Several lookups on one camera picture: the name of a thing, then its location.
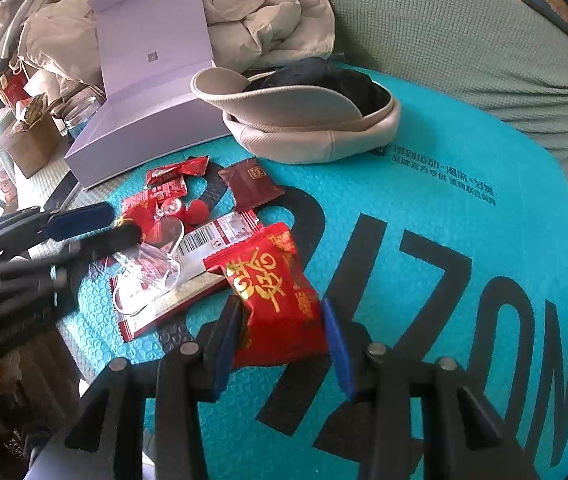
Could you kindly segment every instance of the box lid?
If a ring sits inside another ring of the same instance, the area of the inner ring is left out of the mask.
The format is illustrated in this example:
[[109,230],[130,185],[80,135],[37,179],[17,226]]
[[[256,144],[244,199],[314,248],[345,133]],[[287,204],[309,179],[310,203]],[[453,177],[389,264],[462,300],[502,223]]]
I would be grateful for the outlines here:
[[108,98],[212,59],[202,0],[89,0]]

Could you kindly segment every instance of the beige hat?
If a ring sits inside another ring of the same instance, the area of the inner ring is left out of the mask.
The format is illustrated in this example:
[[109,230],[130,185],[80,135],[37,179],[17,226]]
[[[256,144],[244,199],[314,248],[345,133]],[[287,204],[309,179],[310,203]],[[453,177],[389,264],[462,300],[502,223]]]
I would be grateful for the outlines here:
[[272,73],[245,78],[227,68],[206,68],[193,76],[190,89],[223,111],[224,123],[244,149],[285,164],[331,162],[385,146],[395,137],[400,103],[394,97],[362,117],[349,98],[319,86],[243,92],[251,81]]

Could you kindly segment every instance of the brown snack packet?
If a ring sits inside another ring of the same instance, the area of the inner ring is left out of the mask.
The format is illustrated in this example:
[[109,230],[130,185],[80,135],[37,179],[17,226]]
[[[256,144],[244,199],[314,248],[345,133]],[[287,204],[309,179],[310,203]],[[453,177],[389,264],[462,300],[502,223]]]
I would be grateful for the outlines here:
[[254,209],[284,194],[255,157],[236,162],[218,174],[231,189],[237,212]]

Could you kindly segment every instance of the barcode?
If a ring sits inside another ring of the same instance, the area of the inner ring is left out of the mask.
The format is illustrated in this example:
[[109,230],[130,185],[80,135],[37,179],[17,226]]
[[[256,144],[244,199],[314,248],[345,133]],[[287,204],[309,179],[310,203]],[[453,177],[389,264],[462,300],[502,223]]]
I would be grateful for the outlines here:
[[186,254],[194,251],[198,247],[202,247],[202,245],[217,237],[216,230],[210,225],[205,225],[197,231],[187,234],[177,248],[180,251],[181,256],[186,256]]

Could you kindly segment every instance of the robotic hand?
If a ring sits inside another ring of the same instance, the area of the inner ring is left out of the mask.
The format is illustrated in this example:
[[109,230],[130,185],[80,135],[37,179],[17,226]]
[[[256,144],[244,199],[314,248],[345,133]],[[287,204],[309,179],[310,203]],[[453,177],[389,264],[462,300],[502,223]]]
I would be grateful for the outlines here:
[[[73,240],[58,256],[7,260],[46,238],[64,240],[111,221],[106,204],[65,214],[34,208],[0,218],[0,357],[73,311],[90,262],[133,246],[141,232],[124,224]],[[340,387],[350,401],[372,407],[371,451],[360,479],[410,478],[411,397],[422,398],[428,478],[539,478],[494,408],[453,359],[436,364],[407,360],[371,342],[362,325],[341,319],[328,300],[322,302],[322,316]],[[216,322],[163,359],[137,365],[113,359],[82,396],[77,419],[53,436],[38,436],[27,480],[141,479],[149,397],[156,399],[157,480],[208,479],[198,402],[216,402],[225,389],[241,323],[242,304],[231,296]]]

